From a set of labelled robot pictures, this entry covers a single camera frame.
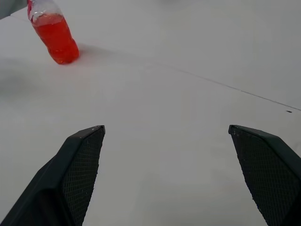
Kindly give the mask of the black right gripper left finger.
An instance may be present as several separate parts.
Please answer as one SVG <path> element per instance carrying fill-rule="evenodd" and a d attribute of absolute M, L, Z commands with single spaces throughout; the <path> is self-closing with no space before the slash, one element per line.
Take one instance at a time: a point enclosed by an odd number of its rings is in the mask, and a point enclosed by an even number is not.
<path fill-rule="evenodd" d="M 2 226 L 81 226 L 99 168 L 105 127 L 69 136 L 57 154 L 38 170 Z"/>

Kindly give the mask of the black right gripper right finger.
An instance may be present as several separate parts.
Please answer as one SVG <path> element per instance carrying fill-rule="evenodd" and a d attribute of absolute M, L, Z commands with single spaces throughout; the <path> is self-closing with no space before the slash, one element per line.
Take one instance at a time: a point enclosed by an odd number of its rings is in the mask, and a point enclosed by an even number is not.
<path fill-rule="evenodd" d="M 230 125 L 245 183 L 269 226 L 301 224 L 301 159 L 279 137 Z"/>

